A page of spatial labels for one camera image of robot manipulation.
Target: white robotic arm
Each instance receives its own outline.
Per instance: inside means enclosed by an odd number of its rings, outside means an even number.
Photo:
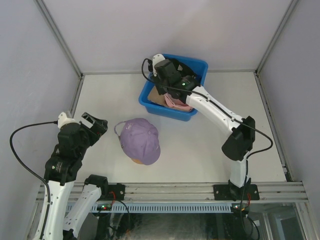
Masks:
[[[165,59],[162,54],[156,54],[152,60],[147,58],[146,60],[149,63],[149,70],[152,65],[151,81],[155,83],[160,95],[168,93],[174,99],[181,100],[197,109],[220,128],[225,136],[222,151],[232,160],[230,182],[238,189],[243,187],[247,176],[246,159],[255,141],[254,119],[251,117],[244,119],[226,108],[199,84],[195,76],[181,75],[172,61]]]
[[[50,196],[46,188],[40,221],[33,240],[76,240],[91,207],[102,195],[108,194],[107,178],[90,175],[84,182],[80,198],[65,217],[82,159],[87,149],[108,130],[106,120],[100,120],[88,113],[84,113],[82,118],[81,122],[77,122],[64,112],[59,115],[59,144],[45,164],[44,179],[49,186]]]
[[[225,136],[225,141],[228,137],[233,133],[233,129],[237,129],[240,126],[240,123],[234,121],[238,120],[242,122],[242,117],[230,111],[216,99],[214,99],[203,86],[197,86],[193,89],[194,92],[200,93],[208,97],[211,101],[216,103],[220,108],[222,108],[225,112],[227,112],[232,118],[229,118],[225,113],[223,113],[220,109],[218,109],[215,105],[210,103],[207,99],[198,95],[196,93],[192,93],[186,97],[186,104],[197,109],[200,113],[206,116],[210,121],[214,122],[222,131]],[[246,177],[246,161],[245,160],[236,160],[231,161],[231,174],[230,174],[230,182],[233,183],[238,188],[241,188],[245,184]]]

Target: metal frame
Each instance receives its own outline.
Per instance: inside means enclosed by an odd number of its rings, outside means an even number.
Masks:
[[[299,224],[299,215],[297,214],[296,204],[282,204],[279,206],[270,206],[265,209],[263,212],[263,217],[265,221],[265,225],[267,226],[269,239],[275,240],[285,240],[285,232],[283,229],[282,221],[286,219],[295,218]],[[301,229],[301,235],[304,240],[305,234],[302,225],[299,224],[299,228]]]
[[[294,181],[295,178],[293,176],[292,167],[290,166],[288,158],[287,158],[285,151],[282,147],[281,139],[280,139],[278,131],[277,131],[275,119],[273,117],[271,108],[269,107],[268,98],[265,94],[265,88],[260,80],[260,76],[257,73],[254,73],[254,78],[255,78],[255,81],[256,81],[260,96],[261,96],[261,100],[262,100],[262,104],[263,104],[263,107],[264,107],[264,110],[266,113],[266,117],[269,121],[270,129],[271,129],[273,139],[274,139],[274,144],[275,144],[276,149],[278,151],[279,158],[282,163],[283,171],[286,176],[286,180],[288,182]]]
[[[213,185],[216,183],[123,183],[125,203],[234,203],[216,201]],[[255,182],[260,200],[252,203],[308,203],[302,182]],[[68,202],[75,203],[83,190],[83,183],[75,183]],[[45,188],[39,189],[36,201],[42,202]]]
[[[78,78],[81,80],[82,78],[82,72],[72,54],[70,51],[66,41],[64,40],[57,24],[55,23],[52,15],[50,14],[45,2],[43,0],[33,0],[36,6],[38,7],[39,11],[41,12],[45,22],[49,26],[50,30],[52,31],[53,36],[57,40],[59,46],[61,47],[61,50],[65,54],[66,58],[70,62],[74,72],[77,74]]]
[[[78,104],[78,101],[79,101],[79,97],[80,97],[82,86],[84,84],[84,80],[85,80],[85,76],[82,76],[81,80],[79,81],[79,83],[78,83],[78,85],[76,87],[74,95],[73,95],[72,104],[71,104],[71,107],[70,107],[70,113],[71,113],[72,117],[74,117],[75,113],[76,113],[77,104]]]
[[[267,237],[268,240],[273,240],[273,234],[272,234],[272,229],[271,229],[271,225],[270,225],[270,221],[268,218],[268,213],[264,212],[262,213],[263,216],[263,224],[264,224],[264,229],[265,229],[265,235]]]
[[[298,3],[300,2],[300,0],[291,0],[289,7],[287,8],[284,16],[282,17],[280,24],[278,26],[278,28],[276,29],[268,47],[266,48],[266,51],[264,52],[262,59],[259,62],[259,65],[256,69],[256,72],[259,74],[262,70],[262,68],[264,67],[271,51],[273,50],[274,46],[276,45],[279,36],[281,35],[281,33],[283,32],[283,30],[285,29],[290,17],[292,16],[292,13],[295,11]]]
[[[297,202],[295,204],[301,227],[306,240],[319,240],[319,229],[314,215],[311,212],[310,203]]]

